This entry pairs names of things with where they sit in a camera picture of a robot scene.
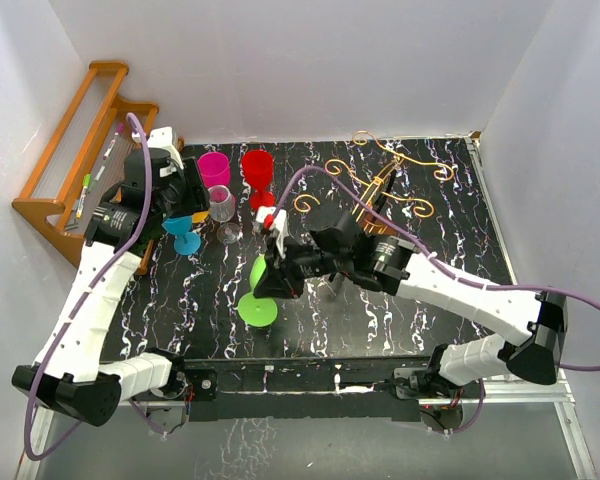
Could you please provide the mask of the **red plastic wine glass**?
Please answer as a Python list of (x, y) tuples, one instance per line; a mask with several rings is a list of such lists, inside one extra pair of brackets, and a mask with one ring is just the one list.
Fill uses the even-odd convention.
[(242, 157), (241, 166), (245, 181), (253, 190), (249, 198), (252, 210), (272, 207), (276, 202), (269, 190), (274, 171), (273, 156), (264, 150), (251, 150)]

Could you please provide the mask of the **clear glass wine glass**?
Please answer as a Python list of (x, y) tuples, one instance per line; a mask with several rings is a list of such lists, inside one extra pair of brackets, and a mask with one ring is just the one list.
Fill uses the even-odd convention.
[(210, 216), (219, 224), (217, 238), (225, 245), (235, 243), (241, 235), (240, 227), (233, 222), (236, 212), (235, 197), (224, 185), (209, 188)]

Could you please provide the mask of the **green plastic wine glass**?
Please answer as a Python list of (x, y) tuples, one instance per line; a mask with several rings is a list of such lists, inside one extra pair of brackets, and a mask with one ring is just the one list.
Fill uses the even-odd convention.
[(256, 298), (255, 287), (266, 269), (263, 255), (259, 255), (253, 263), (249, 275), (251, 291), (243, 295), (238, 302), (238, 314), (250, 327), (265, 328), (274, 323), (278, 315), (277, 304), (272, 298)]

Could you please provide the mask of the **magenta plastic wine glass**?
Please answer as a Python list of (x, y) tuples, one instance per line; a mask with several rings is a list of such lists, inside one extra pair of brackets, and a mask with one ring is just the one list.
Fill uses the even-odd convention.
[(229, 158), (225, 154), (205, 153), (197, 160), (197, 166), (207, 191), (218, 185), (229, 188), (231, 171)]

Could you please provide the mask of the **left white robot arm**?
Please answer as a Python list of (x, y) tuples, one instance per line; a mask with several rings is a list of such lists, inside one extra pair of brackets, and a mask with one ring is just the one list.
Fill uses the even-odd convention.
[(175, 355), (153, 349), (107, 365), (100, 356), (149, 241), (157, 238), (165, 220), (190, 218), (208, 206), (193, 158), (166, 148), (132, 151), (122, 181), (101, 196), (93, 211), (80, 265), (52, 334), (32, 364), (15, 368), (13, 387), (92, 426), (105, 424), (120, 402), (152, 389), (166, 399), (180, 396), (187, 376), (173, 366)]

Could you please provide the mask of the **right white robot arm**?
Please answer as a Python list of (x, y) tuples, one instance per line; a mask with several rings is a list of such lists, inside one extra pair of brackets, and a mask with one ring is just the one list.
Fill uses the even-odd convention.
[(566, 336), (565, 295), (502, 291), (435, 264), (405, 239), (365, 233), (348, 211), (311, 230), (310, 244), (289, 235), (285, 210), (259, 208), (255, 227), (266, 238), (265, 269), (253, 288), (257, 298), (297, 299), (306, 280), (341, 274), (362, 289), (424, 302), (491, 330), (479, 340), (437, 346), (425, 369), (403, 379), (403, 388), (446, 397), (507, 373), (539, 385), (556, 382)]

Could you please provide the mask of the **blue plastic wine glass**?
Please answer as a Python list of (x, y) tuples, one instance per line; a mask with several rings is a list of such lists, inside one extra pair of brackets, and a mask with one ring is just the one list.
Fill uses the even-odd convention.
[(192, 230), (192, 225), (191, 216), (172, 217), (162, 223), (164, 230), (174, 237), (174, 249), (179, 255), (193, 255), (201, 246), (201, 238)]

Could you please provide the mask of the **yellow orange plastic wine glass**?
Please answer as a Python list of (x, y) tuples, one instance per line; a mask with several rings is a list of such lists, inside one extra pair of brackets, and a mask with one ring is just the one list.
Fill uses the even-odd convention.
[(196, 212), (192, 215), (191, 219), (194, 224), (204, 223), (209, 217), (209, 211)]

